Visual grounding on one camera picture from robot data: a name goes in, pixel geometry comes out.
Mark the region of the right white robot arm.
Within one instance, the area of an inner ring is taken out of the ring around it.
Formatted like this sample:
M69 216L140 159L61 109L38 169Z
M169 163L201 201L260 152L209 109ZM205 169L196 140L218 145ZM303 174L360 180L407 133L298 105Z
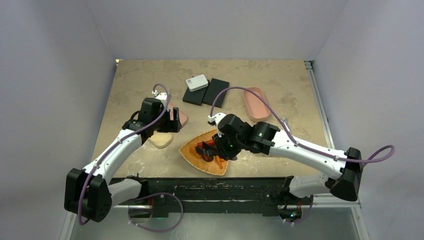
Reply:
M358 200L363 167L361 152L326 148L294 137L285 129L257 122L250 125L234 114L209 116L208 124L216 127L213 141L220 158L235 160L242 151L294 160L319 174L293 176L281 189L280 196L288 204L310 195L327 194L350 202Z

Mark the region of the woven bamboo basket tray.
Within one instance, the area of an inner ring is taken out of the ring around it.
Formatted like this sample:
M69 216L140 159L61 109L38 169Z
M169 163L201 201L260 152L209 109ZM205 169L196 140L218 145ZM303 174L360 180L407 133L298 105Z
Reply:
M221 163L218 164L216 158L214 157L212 161L205 161L203 158L196 152L195 147L198 143L202 141L206 142L211 140L212 137L217 133L216 129L211 129L200 135L189 140L186 144L179 148L181 156L194 168L197 170L215 176L224 176L227 172L229 162L221 160Z

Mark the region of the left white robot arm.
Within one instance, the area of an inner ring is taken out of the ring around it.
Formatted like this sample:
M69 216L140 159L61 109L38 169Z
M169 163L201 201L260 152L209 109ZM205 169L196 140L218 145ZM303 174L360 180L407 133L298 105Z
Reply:
M140 110L126 121L114 141L82 169L73 168L66 176L64 209L77 214L80 223L101 222L110 209L132 200L146 203L149 191L138 177L111 183L127 158L154 133L177 133L181 129L179 109L169 109L170 95L165 92L142 101Z

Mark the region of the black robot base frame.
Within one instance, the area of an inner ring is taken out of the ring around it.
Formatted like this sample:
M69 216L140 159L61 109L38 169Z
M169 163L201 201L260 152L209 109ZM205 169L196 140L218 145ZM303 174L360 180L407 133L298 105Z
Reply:
M154 218L170 213L261 214L299 218L310 197L289 192L292 177L146 177L139 197L123 202L132 209L146 206Z

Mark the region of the black metal tongs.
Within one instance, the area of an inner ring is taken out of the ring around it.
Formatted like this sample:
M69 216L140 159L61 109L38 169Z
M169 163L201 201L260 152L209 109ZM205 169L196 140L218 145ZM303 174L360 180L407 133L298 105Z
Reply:
M197 154L201 155L213 155L214 158L216 156L219 155L218 152L218 148L216 147L210 147L210 146L204 146L203 142L199 142L196 146L195 146L195 151L197 152Z

